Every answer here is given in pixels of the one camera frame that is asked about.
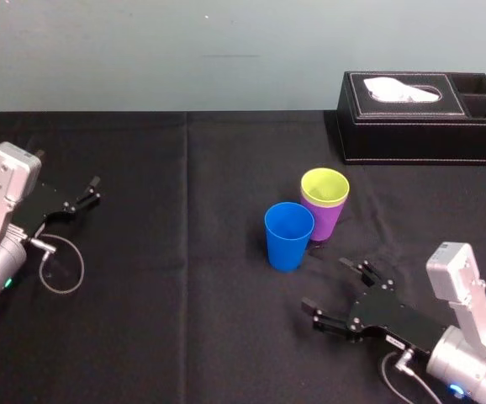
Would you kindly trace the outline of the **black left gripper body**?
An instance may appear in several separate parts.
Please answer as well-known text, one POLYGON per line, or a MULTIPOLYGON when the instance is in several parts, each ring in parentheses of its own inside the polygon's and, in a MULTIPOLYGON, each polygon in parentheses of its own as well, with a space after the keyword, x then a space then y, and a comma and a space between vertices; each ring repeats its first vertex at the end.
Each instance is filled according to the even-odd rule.
POLYGON ((52 221, 65 221, 77 213, 71 197, 46 183, 37 183, 14 211, 11 223, 33 237, 43 225, 52 221))

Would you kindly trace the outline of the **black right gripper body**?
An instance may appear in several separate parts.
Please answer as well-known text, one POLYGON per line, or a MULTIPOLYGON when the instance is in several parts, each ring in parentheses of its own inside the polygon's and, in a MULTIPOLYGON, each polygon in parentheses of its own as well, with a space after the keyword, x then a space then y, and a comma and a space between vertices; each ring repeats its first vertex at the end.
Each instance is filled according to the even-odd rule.
POLYGON ((361 337, 391 337, 404 350, 429 356, 446 327, 402 303, 394 291, 368 289, 358 296, 346 328, 361 337))

